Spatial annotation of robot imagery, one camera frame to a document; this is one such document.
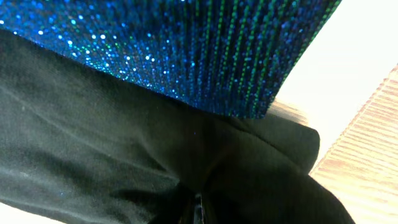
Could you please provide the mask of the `blue sequin cloth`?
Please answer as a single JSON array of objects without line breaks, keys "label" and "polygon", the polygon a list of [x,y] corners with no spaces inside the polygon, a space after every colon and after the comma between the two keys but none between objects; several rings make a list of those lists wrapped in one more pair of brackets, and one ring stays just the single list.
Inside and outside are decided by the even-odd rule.
[{"label": "blue sequin cloth", "polygon": [[1,29],[210,113],[265,115],[339,0],[1,0]]}]

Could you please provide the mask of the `black cloth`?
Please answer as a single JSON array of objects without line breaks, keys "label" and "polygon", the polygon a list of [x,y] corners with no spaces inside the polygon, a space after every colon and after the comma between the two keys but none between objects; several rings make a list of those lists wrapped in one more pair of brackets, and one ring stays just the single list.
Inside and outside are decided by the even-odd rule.
[{"label": "black cloth", "polygon": [[1,32],[1,202],[64,223],[350,224],[316,130],[218,116]]}]

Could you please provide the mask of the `clear plastic storage container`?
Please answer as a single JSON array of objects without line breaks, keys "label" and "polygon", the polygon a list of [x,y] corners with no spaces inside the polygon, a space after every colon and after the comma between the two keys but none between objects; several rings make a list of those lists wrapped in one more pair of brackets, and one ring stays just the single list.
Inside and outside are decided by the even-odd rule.
[{"label": "clear plastic storage container", "polygon": [[239,119],[275,114],[316,130],[320,145],[309,176],[343,204],[352,223],[396,223],[397,2],[339,2],[263,117],[185,104]]}]

